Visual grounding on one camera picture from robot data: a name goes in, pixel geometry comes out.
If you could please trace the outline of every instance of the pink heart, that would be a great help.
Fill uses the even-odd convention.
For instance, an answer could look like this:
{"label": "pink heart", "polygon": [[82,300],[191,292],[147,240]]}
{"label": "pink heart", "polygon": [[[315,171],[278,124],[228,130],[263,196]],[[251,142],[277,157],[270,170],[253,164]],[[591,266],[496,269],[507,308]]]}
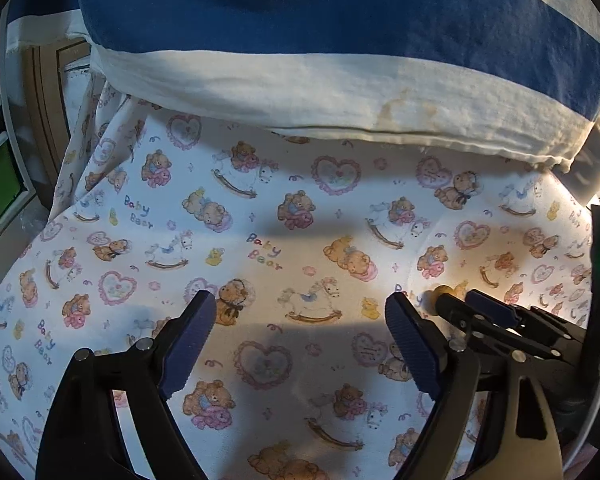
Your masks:
{"label": "pink heart", "polygon": [[100,299],[108,305],[124,303],[136,291],[138,282],[115,270],[105,272],[98,282]]}
{"label": "pink heart", "polygon": [[191,303],[193,297],[198,293],[199,290],[208,290],[215,297],[218,296],[218,287],[215,285],[211,285],[204,278],[194,278],[189,283],[187,283],[186,288],[184,289],[184,301],[185,303]]}
{"label": "pink heart", "polygon": [[111,238],[109,238],[104,231],[96,231],[87,236],[87,242],[91,245],[107,245],[111,243]]}
{"label": "pink heart", "polygon": [[311,174],[321,190],[337,196],[348,193],[358,185],[362,170],[355,160],[338,162],[332,156],[322,155],[314,160]]}
{"label": "pink heart", "polygon": [[451,170],[443,168],[434,156],[426,156],[416,168],[416,178],[422,187],[438,189],[451,182]]}
{"label": "pink heart", "polygon": [[100,139],[91,158],[98,166],[103,166],[111,158],[115,149],[116,142],[114,140],[111,140],[108,137]]}
{"label": "pink heart", "polygon": [[177,114],[167,122],[167,137],[181,150],[190,150],[200,140],[200,118],[197,115]]}
{"label": "pink heart", "polygon": [[490,233],[491,228],[488,225],[476,225],[470,220],[465,220],[456,228],[454,239],[462,250],[475,249],[486,241]]}
{"label": "pink heart", "polygon": [[255,341],[244,341],[235,351],[234,365],[245,383],[256,390],[269,390],[286,381],[293,359],[283,346],[265,348]]}
{"label": "pink heart", "polygon": [[366,332],[356,334],[351,341],[353,358],[366,367],[378,366],[387,356],[388,348],[384,341],[376,341]]}
{"label": "pink heart", "polygon": [[44,229],[42,229],[42,232],[40,233],[40,240],[42,240],[43,242],[48,242],[49,240],[53,240],[56,236],[58,236],[58,233],[61,230],[62,230],[62,223],[52,220],[45,226]]}
{"label": "pink heart", "polygon": [[554,266],[538,265],[531,273],[531,283],[542,283],[554,273]]}
{"label": "pink heart", "polygon": [[27,444],[33,450],[34,453],[38,452],[40,448],[40,441],[42,440],[42,430],[36,428],[33,422],[29,420],[28,416],[22,419],[22,432],[24,437],[27,439]]}

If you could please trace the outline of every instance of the metal screw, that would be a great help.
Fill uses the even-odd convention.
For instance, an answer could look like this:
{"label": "metal screw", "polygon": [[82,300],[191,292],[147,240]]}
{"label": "metal screw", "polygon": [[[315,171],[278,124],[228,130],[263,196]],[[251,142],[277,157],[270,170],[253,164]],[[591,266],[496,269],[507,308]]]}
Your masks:
{"label": "metal screw", "polygon": [[154,340],[151,339],[150,337],[143,337],[142,339],[139,339],[138,341],[136,341],[136,348],[138,350],[148,350],[149,348],[151,348],[154,345]]}
{"label": "metal screw", "polygon": [[80,348],[75,351],[74,359],[76,361],[84,361],[87,357],[89,357],[89,349],[88,348]]}
{"label": "metal screw", "polygon": [[526,354],[522,350],[514,350],[511,352],[511,357],[514,361],[523,363],[526,361]]}
{"label": "metal screw", "polygon": [[449,341],[449,348],[451,348],[454,352],[464,352],[466,349],[466,343],[464,339],[452,339]]}

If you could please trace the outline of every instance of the blue gripper pad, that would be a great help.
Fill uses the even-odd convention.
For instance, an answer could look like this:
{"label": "blue gripper pad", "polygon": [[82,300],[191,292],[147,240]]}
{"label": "blue gripper pad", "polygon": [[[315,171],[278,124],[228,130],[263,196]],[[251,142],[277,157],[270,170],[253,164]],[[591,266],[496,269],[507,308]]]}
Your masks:
{"label": "blue gripper pad", "polygon": [[445,337],[435,323],[420,317],[401,292],[387,298],[384,319],[416,386],[436,400],[442,388],[440,374],[446,368]]}
{"label": "blue gripper pad", "polygon": [[520,322],[512,306],[502,303],[480,290],[470,290],[466,294],[464,302],[489,321],[503,328],[515,328]]}
{"label": "blue gripper pad", "polygon": [[176,320],[178,331],[164,357],[158,390],[164,400],[184,388],[200,351],[216,322],[216,298],[200,290]]}

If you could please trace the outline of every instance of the rocking horse print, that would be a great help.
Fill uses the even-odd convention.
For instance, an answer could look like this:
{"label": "rocking horse print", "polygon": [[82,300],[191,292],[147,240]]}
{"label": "rocking horse print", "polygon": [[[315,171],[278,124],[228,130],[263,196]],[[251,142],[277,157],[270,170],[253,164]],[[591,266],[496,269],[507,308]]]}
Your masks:
{"label": "rocking horse print", "polygon": [[332,299],[339,298],[338,282],[335,278],[323,278],[315,282],[307,294],[286,288],[278,298],[278,303],[289,308],[286,317],[307,324],[326,324],[342,317],[341,311],[335,309]]}
{"label": "rocking horse print", "polygon": [[104,204],[104,193],[89,193],[75,204],[74,217],[80,222],[97,222],[100,220],[98,209]]}
{"label": "rocking horse print", "polygon": [[82,272],[82,266],[75,261],[74,247],[55,250],[45,263],[45,279],[52,289],[60,288],[62,282],[72,282]]}
{"label": "rocking horse print", "polygon": [[314,416],[305,419],[307,426],[328,446],[344,451],[380,451],[375,449],[377,439],[367,437],[381,427],[388,413],[385,404],[368,402],[362,390],[348,383],[333,394],[322,393],[308,399],[308,404]]}
{"label": "rocking horse print", "polygon": [[278,164],[266,158],[260,160],[255,151],[253,146],[240,140],[230,151],[224,150],[213,156],[216,168],[211,173],[235,194],[256,198],[256,186],[268,184],[278,170]]}
{"label": "rocking horse print", "polygon": [[374,204],[369,206],[370,214],[366,225],[384,245],[392,249],[402,249],[407,233],[417,238],[424,229],[430,227],[427,219],[416,217],[414,209],[413,203],[404,196],[390,203]]}
{"label": "rocking horse print", "polygon": [[146,264],[155,269],[180,269],[189,263],[186,254],[193,248],[193,233],[186,230],[176,235],[166,247],[152,245],[144,254],[149,258]]}

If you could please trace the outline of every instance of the teddy bear print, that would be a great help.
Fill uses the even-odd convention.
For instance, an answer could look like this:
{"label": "teddy bear print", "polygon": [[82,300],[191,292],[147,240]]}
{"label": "teddy bear print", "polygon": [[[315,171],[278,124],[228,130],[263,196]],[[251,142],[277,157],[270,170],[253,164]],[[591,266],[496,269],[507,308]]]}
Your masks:
{"label": "teddy bear print", "polygon": [[27,455],[27,452],[24,449],[24,445],[22,444],[22,440],[20,439],[20,435],[14,433],[13,430],[9,430],[9,434],[6,437],[7,444],[11,446],[11,450],[15,457],[24,463],[22,459],[23,456]]}
{"label": "teddy bear print", "polygon": [[102,180],[102,173],[93,173],[90,171],[89,174],[84,178],[84,189],[91,191],[99,181]]}
{"label": "teddy bear print", "polygon": [[522,282],[514,283],[511,285],[511,288],[504,293],[504,299],[502,301],[507,304],[516,304],[520,300],[520,294],[524,291],[525,287]]}
{"label": "teddy bear print", "polygon": [[422,271],[422,276],[427,280],[437,278],[445,271],[444,262],[448,259],[444,245],[429,246],[427,252],[418,258],[417,269]]}
{"label": "teddy bear print", "polygon": [[329,480],[329,475],[314,463],[289,458],[288,449],[289,443],[282,441],[251,455],[247,461],[269,480]]}
{"label": "teddy bear print", "polygon": [[238,144],[231,148],[231,165],[234,170],[248,173],[253,168],[257,168],[260,163],[258,156],[256,155],[256,149],[243,142],[238,141]]}
{"label": "teddy bear print", "polygon": [[218,202],[212,202],[205,197],[205,189],[198,188],[182,201],[182,207],[205,227],[221,233],[231,227],[233,220],[229,212]]}
{"label": "teddy bear print", "polygon": [[591,275],[591,267],[587,269],[584,265],[579,265],[571,271],[571,277],[573,278],[573,284],[579,285],[582,280],[586,280]]}
{"label": "teddy bear print", "polygon": [[216,323],[223,326],[235,325],[240,312],[251,306],[256,294],[247,280],[235,278],[218,290],[216,300]]}
{"label": "teddy bear print", "polygon": [[62,316],[66,327],[81,328],[86,316],[91,313],[88,294],[76,294],[62,306]]}
{"label": "teddy bear print", "polygon": [[393,357],[389,357],[384,363],[378,365],[378,373],[393,381],[406,382],[411,379],[411,372],[404,363],[398,345],[391,343],[389,351]]}
{"label": "teddy bear print", "polygon": [[529,247],[529,252],[534,258],[542,258],[559,241],[560,237],[558,235],[545,238],[542,229],[539,227],[529,229],[522,238],[522,243]]}
{"label": "teddy bear print", "polygon": [[235,408],[235,402],[218,379],[211,383],[198,381],[195,390],[185,396],[182,404],[182,412],[193,415],[191,421],[199,430],[228,428],[232,423],[229,412],[232,408]]}
{"label": "teddy bear print", "polygon": [[369,282],[378,275],[378,268],[368,254],[350,245],[352,240],[351,236],[343,236],[326,246],[322,252],[341,269],[348,270],[352,277]]}
{"label": "teddy bear print", "polygon": [[395,437],[395,446],[389,452],[389,467],[396,466],[396,469],[400,469],[407,456],[410,453],[413,446],[416,445],[416,441],[420,433],[415,428],[409,428],[406,433],[401,433]]}
{"label": "teddy bear print", "polygon": [[52,256],[57,259],[47,260],[45,265],[46,282],[51,288],[59,288],[62,280],[73,281],[82,272],[82,266],[75,261],[77,256],[75,247],[56,250]]}
{"label": "teddy bear print", "polygon": [[115,188],[116,193],[120,193],[120,190],[127,181],[126,171],[120,167],[110,171],[107,175],[107,181]]}
{"label": "teddy bear print", "polygon": [[24,306],[31,308],[38,302],[38,287],[33,281],[33,273],[36,269],[25,270],[20,274],[20,291],[22,292],[22,301]]}
{"label": "teddy bear print", "polygon": [[454,177],[452,186],[439,187],[435,190],[434,196],[446,208],[458,211],[464,207],[464,204],[472,196],[476,196],[481,192],[482,186],[478,182],[478,175],[473,171],[463,171]]}
{"label": "teddy bear print", "polygon": [[111,262],[120,254],[128,253],[131,250],[131,243],[128,240],[116,240],[108,245],[99,245],[93,248],[93,252],[103,262]]}
{"label": "teddy bear print", "polygon": [[278,220],[283,221],[291,231],[296,227],[305,229],[314,223],[311,211],[315,211],[315,205],[301,189],[285,195],[285,201],[278,206]]}
{"label": "teddy bear print", "polygon": [[164,326],[167,324],[168,320],[170,320],[170,319],[171,319],[171,316],[167,316],[164,319],[159,319],[158,321],[155,322],[155,328],[153,330],[151,330],[151,339],[155,339],[156,337],[158,337],[160,330],[162,330],[164,328]]}
{"label": "teddy bear print", "polygon": [[9,374],[9,384],[16,399],[22,400],[24,392],[31,388],[31,374],[25,363],[18,363],[15,373]]}
{"label": "teddy bear print", "polygon": [[344,383],[334,394],[333,413],[343,420],[354,420],[356,415],[366,412],[366,402],[362,395],[361,390]]}
{"label": "teddy bear print", "polygon": [[515,256],[510,251],[498,256],[494,267],[496,270],[504,270],[505,276],[510,278],[514,272],[518,272],[518,266],[513,263]]}
{"label": "teddy bear print", "polygon": [[406,197],[401,196],[398,200],[393,200],[388,214],[389,222],[397,226],[410,224],[416,216],[414,209],[415,206]]}
{"label": "teddy bear print", "polygon": [[155,150],[155,152],[149,153],[146,156],[146,162],[142,167],[140,175],[149,187],[164,186],[171,180],[170,167],[171,161],[162,150]]}

